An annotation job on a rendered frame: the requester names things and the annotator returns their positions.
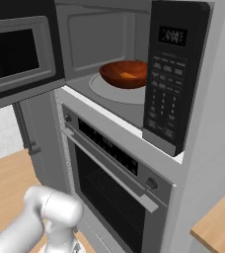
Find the orange carrot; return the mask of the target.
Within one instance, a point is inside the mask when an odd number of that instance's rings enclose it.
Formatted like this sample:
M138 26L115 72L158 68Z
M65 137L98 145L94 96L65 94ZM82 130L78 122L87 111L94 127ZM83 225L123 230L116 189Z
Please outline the orange carrot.
M130 73L127 73L127 72L120 73L120 76L125 79L136 79L137 78L136 76L134 76Z

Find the white microwave turntable plate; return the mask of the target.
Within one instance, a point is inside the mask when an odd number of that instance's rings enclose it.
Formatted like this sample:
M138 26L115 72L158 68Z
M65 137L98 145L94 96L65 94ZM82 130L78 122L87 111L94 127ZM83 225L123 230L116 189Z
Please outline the white microwave turntable plate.
M130 105L143 105L145 87L136 89L121 89L112 86L100 74L94 75L89 81L90 89L105 99Z

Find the brown wooden bowl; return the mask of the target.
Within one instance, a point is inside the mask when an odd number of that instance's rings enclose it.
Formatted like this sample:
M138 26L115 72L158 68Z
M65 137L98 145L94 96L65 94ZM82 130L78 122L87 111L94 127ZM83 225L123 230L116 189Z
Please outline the brown wooden bowl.
M121 60L104 64L99 72L103 79L114 87L121 89L135 89L146 84L147 63L140 60ZM136 79L125 79L120 73L127 72Z

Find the black microwave oven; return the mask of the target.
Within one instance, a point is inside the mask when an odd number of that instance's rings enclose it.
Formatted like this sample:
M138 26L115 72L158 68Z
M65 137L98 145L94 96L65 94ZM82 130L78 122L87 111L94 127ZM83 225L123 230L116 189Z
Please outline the black microwave oven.
M210 6L196 0L54 0L67 85L141 129L171 156L183 152ZM143 105L95 94L104 64L147 63Z

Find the black microwave door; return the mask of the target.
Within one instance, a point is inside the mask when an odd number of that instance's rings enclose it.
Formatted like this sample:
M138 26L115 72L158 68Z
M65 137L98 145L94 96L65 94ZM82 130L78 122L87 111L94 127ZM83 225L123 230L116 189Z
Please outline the black microwave door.
M0 0L0 108L63 85L54 0Z

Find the grey tall cabinet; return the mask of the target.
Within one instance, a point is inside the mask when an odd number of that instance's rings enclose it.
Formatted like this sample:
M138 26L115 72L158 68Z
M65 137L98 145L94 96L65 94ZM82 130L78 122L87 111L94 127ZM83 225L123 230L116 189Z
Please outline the grey tall cabinet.
M206 253L189 230L225 195L225 0L211 2L212 19L183 158L165 154L144 140L138 128L69 86L58 91L60 102L176 184L161 253Z

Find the grey fridge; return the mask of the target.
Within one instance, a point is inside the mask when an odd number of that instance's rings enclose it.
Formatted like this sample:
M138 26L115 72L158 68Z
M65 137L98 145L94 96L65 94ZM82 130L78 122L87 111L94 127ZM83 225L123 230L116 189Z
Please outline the grey fridge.
M30 140L41 148L41 152L29 154L38 180L44 186L70 194L55 92L46 92L19 103Z

